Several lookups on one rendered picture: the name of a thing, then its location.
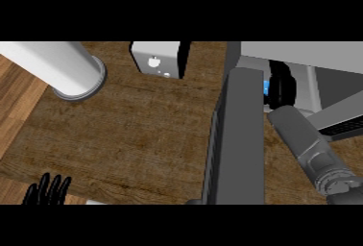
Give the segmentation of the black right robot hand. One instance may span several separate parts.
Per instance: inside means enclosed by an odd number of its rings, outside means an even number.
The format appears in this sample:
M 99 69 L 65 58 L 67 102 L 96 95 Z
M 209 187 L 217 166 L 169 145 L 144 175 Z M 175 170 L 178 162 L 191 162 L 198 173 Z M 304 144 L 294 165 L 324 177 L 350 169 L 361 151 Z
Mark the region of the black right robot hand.
M 271 60 L 271 87 L 268 104 L 275 110 L 282 106 L 294 106 L 297 101 L 297 80 L 284 61 Z

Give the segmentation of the white box appliance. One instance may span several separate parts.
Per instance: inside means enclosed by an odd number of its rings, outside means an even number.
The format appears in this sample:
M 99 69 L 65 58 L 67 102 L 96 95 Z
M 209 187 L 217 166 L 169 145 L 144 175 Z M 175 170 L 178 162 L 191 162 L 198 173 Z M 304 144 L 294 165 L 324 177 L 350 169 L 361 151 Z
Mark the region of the white box appliance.
M 185 77 L 191 41 L 135 41 L 130 54 L 144 74 L 167 78 Z

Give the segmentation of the white cylinder with grey rim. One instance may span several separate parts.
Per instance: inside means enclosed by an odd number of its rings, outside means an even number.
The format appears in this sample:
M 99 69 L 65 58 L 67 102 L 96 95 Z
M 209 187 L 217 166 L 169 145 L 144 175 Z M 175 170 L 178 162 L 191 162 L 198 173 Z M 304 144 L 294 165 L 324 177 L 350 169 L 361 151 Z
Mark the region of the white cylinder with grey rim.
M 107 65 L 80 41 L 0 41 L 0 54 L 51 85 L 65 101 L 88 100 L 105 85 Z

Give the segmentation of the dark grey microwave door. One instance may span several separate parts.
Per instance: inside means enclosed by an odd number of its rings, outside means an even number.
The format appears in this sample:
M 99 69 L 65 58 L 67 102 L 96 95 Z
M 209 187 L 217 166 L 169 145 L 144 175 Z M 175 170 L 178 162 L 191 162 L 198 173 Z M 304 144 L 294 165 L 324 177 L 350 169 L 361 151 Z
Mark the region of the dark grey microwave door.
M 201 198 L 188 205 L 265 204 L 265 72 L 234 68 L 213 112 Z

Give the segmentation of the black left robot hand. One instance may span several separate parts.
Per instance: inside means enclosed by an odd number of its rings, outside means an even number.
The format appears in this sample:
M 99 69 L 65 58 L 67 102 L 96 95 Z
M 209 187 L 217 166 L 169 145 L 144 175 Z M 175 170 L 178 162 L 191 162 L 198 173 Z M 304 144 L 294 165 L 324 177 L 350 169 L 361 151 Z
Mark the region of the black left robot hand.
M 46 173 L 39 184 L 33 184 L 26 192 L 23 204 L 40 206 L 59 206 L 65 202 L 65 196 L 73 179 L 59 175 L 52 177 Z

